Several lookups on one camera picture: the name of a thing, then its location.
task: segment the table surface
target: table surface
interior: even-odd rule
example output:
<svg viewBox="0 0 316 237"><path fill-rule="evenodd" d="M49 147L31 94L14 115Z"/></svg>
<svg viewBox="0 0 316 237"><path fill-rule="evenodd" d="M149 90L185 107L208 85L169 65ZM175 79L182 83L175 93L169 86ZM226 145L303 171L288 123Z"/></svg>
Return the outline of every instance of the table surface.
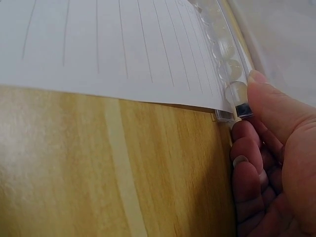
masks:
<svg viewBox="0 0 316 237"><path fill-rule="evenodd" d="M211 113L7 86L0 111L0 236L235 235Z"/></svg>

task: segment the clear plastic binding strip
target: clear plastic binding strip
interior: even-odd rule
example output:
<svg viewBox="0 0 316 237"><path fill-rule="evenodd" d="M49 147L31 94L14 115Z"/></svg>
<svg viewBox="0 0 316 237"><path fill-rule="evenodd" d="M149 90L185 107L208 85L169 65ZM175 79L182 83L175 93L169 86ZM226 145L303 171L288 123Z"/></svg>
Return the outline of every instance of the clear plastic binding strip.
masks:
<svg viewBox="0 0 316 237"><path fill-rule="evenodd" d="M225 97L232 106L234 116L249 117L252 111L247 100L247 76L251 68L246 63L247 55L223 3L220 0L208 0L207 3L201 1L198 0L194 5L208 42L218 81L225 85ZM218 111L216 116L221 121L228 119L223 111Z"/></svg>

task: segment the hand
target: hand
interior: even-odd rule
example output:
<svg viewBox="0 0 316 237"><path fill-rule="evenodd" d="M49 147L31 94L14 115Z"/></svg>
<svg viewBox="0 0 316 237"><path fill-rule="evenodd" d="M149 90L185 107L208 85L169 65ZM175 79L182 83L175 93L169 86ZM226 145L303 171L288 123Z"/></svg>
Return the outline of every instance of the hand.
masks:
<svg viewBox="0 0 316 237"><path fill-rule="evenodd" d="M254 117L233 126L240 237L316 236L316 109L249 77Z"/></svg>

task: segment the white paper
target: white paper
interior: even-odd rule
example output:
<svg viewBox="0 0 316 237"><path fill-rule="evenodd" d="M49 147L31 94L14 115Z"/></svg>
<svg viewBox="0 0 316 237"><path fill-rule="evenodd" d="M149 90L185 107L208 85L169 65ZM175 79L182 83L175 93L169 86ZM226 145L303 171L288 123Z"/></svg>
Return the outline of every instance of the white paper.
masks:
<svg viewBox="0 0 316 237"><path fill-rule="evenodd" d="M0 83L229 111L185 0L0 0Z"/></svg>

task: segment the white surface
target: white surface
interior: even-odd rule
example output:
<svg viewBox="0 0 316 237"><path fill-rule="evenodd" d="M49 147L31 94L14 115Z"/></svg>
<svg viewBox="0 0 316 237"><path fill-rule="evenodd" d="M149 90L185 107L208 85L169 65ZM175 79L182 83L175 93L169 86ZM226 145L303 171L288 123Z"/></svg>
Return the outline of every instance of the white surface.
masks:
<svg viewBox="0 0 316 237"><path fill-rule="evenodd" d="M2 0L0 83L229 111L185 0Z"/></svg>
<svg viewBox="0 0 316 237"><path fill-rule="evenodd" d="M316 2L229 0L255 68L277 88L316 106Z"/></svg>

